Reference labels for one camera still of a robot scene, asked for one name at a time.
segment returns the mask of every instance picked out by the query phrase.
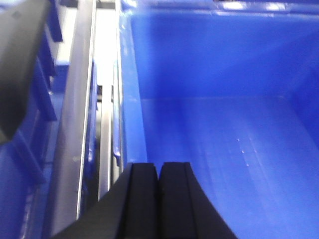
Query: metal frame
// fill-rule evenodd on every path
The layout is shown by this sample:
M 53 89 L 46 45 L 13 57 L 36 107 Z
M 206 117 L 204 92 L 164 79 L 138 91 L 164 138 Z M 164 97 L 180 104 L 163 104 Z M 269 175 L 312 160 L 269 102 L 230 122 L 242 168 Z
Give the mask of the metal frame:
M 120 135 L 122 133 L 122 103 L 123 103 L 123 84 L 122 84 L 122 59 L 121 59 L 121 36 L 120 36 L 120 15 L 121 15 L 121 0 L 115 0 L 116 11 L 116 38 L 117 38 L 117 88 L 118 100 L 119 100 L 119 120 L 120 120 Z M 123 137 L 120 137 L 120 163 L 121 171 L 124 170 L 124 152 L 123 152 Z
M 123 161 L 121 160 L 121 146 L 120 146 L 120 122 L 119 122 L 119 77 L 118 77 L 118 62 L 116 61 L 113 66 L 113 117 L 112 117 L 112 184 L 116 182 L 120 174 L 123 172 Z
M 73 7 L 77 8 L 79 5 L 79 2 L 77 0 L 62 0 L 61 5 L 66 7 Z M 96 8 L 100 9 L 115 9 L 115 2 L 113 1 L 96 1 Z
M 104 84 L 102 88 L 98 200 L 100 200 L 111 187 L 111 126 L 113 112 L 113 104 L 111 99 L 112 84 Z
M 51 236 L 81 215 L 95 12 L 95 0 L 79 1 L 48 202 Z

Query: metal rail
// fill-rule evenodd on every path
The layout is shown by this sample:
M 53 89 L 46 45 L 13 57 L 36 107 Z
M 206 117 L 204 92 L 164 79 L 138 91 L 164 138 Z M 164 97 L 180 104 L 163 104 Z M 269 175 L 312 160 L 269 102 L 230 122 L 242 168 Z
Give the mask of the metal rail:
M 80 0 L 53 165 L 49 204 L 55 235 L 80 217 L 95 28 L 95 0 Z
M 115 0 L 115 11 L 116 11 L 116 43 L 117 43 L 117 92 L 118 104 L 119 104 L 119 127 L 120 134 L 122 133 L 122 115 L 121 107 L 123 102 L 123 83 L 122 83 L 122 59 L 121 59 L 121 36 L 120 36 L 120 16 L 121 16 L 121 0 Z M 124 153 L 123 153 L 123 137 L 120 137 L 120 168 L 124 170 Z
M 111 187 L 111 126 L 113 111 L 111 99 L 112 83 L 107 82 L 102 88 L 98 200 L 100 200 Z

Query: storage container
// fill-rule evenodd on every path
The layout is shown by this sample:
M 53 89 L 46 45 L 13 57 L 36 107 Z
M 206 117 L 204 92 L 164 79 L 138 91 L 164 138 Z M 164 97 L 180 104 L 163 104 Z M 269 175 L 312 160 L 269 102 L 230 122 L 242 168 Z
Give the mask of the storage container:
M 240 239 L 316 239 L 319 11 L 243 6 L 122 13 L 124 163 L 190 162 Z
M 6 239 L 41 236 L 53 158 L 50 151 L 56 143 L 57 128 L 52 128 L 52 121 L 57 119 L 55 112 L 60 114 L 63 93 L 49 95 L 39 65 L 35 66 L 27 114 L 13 140 L 0 145 L 0 235 Z M 60 75 L 57 84 L 65 82 L 66 75 Z

